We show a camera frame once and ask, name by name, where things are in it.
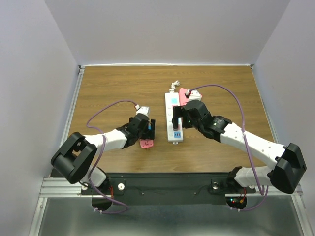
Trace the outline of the white multicolour power strip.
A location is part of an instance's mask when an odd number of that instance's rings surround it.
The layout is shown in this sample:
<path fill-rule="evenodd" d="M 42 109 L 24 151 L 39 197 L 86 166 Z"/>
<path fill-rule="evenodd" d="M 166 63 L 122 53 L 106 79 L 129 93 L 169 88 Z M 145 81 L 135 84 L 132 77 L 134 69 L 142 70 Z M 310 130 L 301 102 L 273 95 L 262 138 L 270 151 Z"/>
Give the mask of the white multicolour power strip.
<path fill-rule="evenodd" d="M 177 92 L 165 93 L 165 109 L 166 109 L 166 124 L 167 124 L 167 139 L 169 143 L 177 145 L 184 140 L 182 120 L 178 119 L 179 127 L 173 128 L 173 107 L 179 106 L 179 94 Z"/>

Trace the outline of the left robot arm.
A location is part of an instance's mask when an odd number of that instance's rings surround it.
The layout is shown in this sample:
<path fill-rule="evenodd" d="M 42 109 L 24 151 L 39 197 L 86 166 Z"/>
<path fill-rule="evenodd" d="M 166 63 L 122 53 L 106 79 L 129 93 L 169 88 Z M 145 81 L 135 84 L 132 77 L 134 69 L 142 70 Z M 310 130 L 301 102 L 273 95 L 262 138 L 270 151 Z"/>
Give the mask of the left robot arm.
<path fill-rule="evenodd" d="M 152 142 L 155 119 L 136 114 L 129 122 L 106 133 L 82 135 L 72 133 L 51 159 L 53 168 L 70 184 L 80 184 L 83 195 L 125 193 L 125 180 L 115 181 L 93 162 L 104 152 L 126 149 L 137 141 Z"/>

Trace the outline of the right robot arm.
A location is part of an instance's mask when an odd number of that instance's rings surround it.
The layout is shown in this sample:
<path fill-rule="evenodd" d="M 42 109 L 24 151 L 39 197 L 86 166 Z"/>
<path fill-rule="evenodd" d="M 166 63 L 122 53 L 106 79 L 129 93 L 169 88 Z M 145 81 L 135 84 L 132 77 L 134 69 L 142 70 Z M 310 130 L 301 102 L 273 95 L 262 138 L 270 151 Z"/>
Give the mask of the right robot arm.
<path fill-rule="evenodd" d="M 227 188 L 237 192 L 249 186 L 273 186 L 292 194 L 306 172 L 306 163 L 298 145 L 273 143 L 248 131 L 223 116 L 213 116 L 205 104 L 192 100 L 184 106 L 173 106 L 174 129 L 195 128 L 204 137 L 247 152 L 263 162 L 262 167 L 236 167 L 226 180 Z"/>

